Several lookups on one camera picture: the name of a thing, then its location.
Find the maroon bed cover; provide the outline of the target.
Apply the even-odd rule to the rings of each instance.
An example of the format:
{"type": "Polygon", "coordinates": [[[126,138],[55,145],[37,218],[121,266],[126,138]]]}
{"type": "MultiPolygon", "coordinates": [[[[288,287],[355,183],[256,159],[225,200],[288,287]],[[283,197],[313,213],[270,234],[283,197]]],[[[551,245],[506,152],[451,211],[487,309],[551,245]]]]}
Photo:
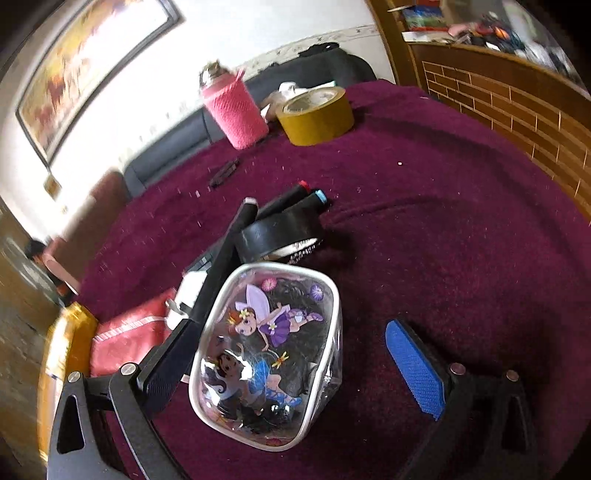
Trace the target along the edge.
{"type": "Polygon", "coordinates": [[[129,203],[89,266],[80,302],[106,321],[179,283],[245,197],[308,181],[332,208],[304,266],[335,281],[344,379],[310,433],[283,453],[213,431],[179,387],[157,427],[195,479],[392,479],[432,420],[385,344],[403,317],[477,371],[518,372],[540,472],[554,477],[590,421],[590,225],[498,133],[413,88],[349,88],[356,127],[297,148],[283,134],[238,153],[221,141],[129,203]],[[223,165],[240,165],[216,189],[223,165]]]}

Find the brown upholstered chair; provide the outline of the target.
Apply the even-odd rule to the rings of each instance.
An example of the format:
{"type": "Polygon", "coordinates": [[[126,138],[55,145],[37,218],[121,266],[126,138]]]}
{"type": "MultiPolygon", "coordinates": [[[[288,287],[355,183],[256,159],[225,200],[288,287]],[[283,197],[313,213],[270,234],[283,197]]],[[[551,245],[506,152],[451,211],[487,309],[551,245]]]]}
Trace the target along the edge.
{"type": "Polygon", "coordinates": [[[128,201],[123,175],[116,170],[106,172],[63,232],[44,250],[42,260],[49,272],[77,293],[87,267],[128,201]]]}

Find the pink knitted sleeve bottle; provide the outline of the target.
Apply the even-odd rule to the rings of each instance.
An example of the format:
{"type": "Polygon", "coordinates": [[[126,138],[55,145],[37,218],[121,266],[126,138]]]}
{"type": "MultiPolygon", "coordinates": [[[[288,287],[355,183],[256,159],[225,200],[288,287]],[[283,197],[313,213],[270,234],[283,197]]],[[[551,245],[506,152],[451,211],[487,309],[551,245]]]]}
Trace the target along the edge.
{"type": "Polygon", "coordinates": [[[199,74],[199,87],[206,110],[233,148],[249,148],[269,134],[242,70],[228,70],[218,61],[207,63],[199,74]]]}

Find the fairy print clear pouch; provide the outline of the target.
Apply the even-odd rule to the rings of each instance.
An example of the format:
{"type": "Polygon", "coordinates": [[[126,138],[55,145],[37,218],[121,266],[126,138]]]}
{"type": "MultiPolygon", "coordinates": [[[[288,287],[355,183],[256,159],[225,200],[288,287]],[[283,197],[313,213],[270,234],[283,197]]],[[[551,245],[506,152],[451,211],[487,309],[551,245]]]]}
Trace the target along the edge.
{"type": "Polygon", "coordinates": [[[342,383],[342,306],[329,276],[294,265],[232,272],[189,376],[205,425],[267,452],[293,448],[342,383]]]}

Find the small black hair clip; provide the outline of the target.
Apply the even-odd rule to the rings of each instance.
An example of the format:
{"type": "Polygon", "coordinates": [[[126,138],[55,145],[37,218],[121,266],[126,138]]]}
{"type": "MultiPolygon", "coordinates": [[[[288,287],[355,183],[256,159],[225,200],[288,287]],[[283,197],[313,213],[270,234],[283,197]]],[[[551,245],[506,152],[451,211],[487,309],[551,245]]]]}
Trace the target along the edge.
{"type": "Polygon", "coordinates": [[[238,169],[239,165],[240,160],[238,158],[227,162],[214,174],[214,176],[211,178],[211,181],[208,183],[208,187],[211,189],[216,189],[221,186],[227,179],[235,174],[235,171],[238,169]]]}

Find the yellow cardboard box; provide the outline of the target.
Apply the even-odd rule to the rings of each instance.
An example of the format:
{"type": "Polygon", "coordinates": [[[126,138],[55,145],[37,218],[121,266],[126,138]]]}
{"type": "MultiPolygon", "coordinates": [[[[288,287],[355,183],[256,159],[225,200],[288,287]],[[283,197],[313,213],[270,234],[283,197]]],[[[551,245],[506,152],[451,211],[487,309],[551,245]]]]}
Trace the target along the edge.
{"type": "Polygon", "coordinates": [[[84,306],[73,302],[60,310],[47,332],[37,386],[37,442],[44,466],[63,385],[73,371],[89,374],[90,349],[97,325],[84,306]]]}

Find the white stuffed toy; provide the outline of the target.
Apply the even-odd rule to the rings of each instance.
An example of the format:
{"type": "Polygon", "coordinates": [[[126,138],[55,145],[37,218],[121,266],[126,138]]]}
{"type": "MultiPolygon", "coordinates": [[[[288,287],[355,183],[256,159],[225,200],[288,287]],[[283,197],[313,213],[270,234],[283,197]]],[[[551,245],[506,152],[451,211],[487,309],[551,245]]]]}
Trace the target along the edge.
{"type": "Polygon", "coordinates": [[[263,101],[259,102],[259,110],[266,122],[276,120],[276,112],[290,99],[300,95],[303,89],[296,82],[283,82],[279,89],[271,92],[263,101]]]}

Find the yellow packing tape roll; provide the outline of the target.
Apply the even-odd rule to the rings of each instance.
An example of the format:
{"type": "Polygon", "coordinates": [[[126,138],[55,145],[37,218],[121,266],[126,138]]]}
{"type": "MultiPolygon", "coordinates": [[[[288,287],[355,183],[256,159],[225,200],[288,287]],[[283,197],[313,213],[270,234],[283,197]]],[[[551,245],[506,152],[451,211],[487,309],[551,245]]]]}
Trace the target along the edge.
{"type": "Polygon", "coordinates": [[[300,147],[332,141],[355,125],[346,90],[339,86],[301,93],[278,107],[276,117],[290,143],[300,147]]]}

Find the red plastic bag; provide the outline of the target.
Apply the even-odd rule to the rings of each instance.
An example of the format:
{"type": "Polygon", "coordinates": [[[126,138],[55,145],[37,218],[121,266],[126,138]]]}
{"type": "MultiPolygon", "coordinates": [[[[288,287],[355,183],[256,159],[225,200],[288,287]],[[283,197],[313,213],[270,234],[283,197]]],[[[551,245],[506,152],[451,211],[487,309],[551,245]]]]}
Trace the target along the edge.
{"type": "Polygon", "coordinates": [[[153,347],[161,345],[170,333],[166,302],[175,295],[175,288],[168,289],[100,324],[91,343],[89,376],[113,374],[128,362],[139,364],[153,347]]]}

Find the wooden brick pattern cabinet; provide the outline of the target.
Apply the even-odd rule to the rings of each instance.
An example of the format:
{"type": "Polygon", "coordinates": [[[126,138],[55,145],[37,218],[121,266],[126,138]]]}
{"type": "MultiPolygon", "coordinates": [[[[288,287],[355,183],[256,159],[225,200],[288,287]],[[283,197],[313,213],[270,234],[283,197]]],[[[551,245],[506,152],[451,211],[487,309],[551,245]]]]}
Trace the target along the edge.
{"type": "Polygon", "coordinates": [[[571,82],[482,47],[408,42],[397,1],[368,6],[394,72],[501,134],[590,213],[590,98],[571,82]]]}

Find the red cap black marker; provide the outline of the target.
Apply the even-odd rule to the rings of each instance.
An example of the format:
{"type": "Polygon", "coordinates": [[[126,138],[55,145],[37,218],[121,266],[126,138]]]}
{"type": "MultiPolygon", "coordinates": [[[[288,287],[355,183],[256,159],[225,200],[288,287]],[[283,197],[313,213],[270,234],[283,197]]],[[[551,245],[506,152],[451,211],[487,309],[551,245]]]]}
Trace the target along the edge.
{"type": "Polygon", "coordinates": [[[294,185],[293,188],[287,190],[280,196],[277,196],[269,203],[264,205],[262,208],[259,209],[259,213],[257,213],[256,219],[262,220],[264,218],[273,216],[274,214],[283,212],[287,208],[294,206],[297,202],[304,200],[311,193],[311,188],[308,186],[307,182],[300,181],[294,185]]]}

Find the small wall plaque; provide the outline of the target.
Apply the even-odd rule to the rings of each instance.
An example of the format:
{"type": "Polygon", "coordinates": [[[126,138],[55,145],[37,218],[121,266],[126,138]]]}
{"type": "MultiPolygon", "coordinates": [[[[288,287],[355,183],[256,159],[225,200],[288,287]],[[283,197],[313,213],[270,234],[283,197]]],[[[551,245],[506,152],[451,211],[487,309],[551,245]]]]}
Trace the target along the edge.
{"type": "Polygon", "coordinates": [[[43,188],[52,200],[56,200],[61,192],[61,185],[53,175],[48,175],[43,188]]]}

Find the blue cap black marker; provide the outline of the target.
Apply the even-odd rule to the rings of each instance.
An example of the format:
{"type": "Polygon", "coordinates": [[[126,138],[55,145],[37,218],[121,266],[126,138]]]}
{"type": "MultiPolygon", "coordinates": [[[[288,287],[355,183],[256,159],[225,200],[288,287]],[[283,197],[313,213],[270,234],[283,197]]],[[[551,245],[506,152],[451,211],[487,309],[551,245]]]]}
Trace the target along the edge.
{"type": "Polygon", "coordinates": [[[308,194],[308,196],[304,198],[304,200],[297,202],[297,204],[295,204],[294,206],[291,206],[290,208],[287,208],[286,210],[280,213],[284,213],[287,211],[304,210],[312,212],[315,215],[321,215],[329,209],[329,206],[331,206],[331,200],[329,200],[328,196],[325,195],[325,192],[322,191],[322,189],[315,189],[311,190],[311,193],[308,194]]]}

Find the framed wall painting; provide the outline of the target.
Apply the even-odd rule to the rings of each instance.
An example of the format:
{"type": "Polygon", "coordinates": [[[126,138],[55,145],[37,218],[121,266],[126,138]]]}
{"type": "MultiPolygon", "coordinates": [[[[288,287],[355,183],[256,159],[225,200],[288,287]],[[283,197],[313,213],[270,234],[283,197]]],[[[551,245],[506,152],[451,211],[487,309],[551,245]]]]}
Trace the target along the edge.
{"type": "Polygon", "coordinates": [[[52,41],[15,116],[50,167],[88,104],[132,59],[181,20],[171,1],[87,1],[52,41]]]}

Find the black electrical tape roll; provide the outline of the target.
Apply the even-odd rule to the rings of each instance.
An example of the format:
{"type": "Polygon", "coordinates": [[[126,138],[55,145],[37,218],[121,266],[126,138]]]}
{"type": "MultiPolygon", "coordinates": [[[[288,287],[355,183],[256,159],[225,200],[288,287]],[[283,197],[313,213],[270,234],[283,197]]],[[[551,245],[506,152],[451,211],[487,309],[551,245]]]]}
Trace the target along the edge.
{"type": "Polygon", "coordinates": [[[296,263],[318,245],[324,229],[318,216],[303,210],[285,211],[246,227],[235,240],[242,263],[296,263]]]}

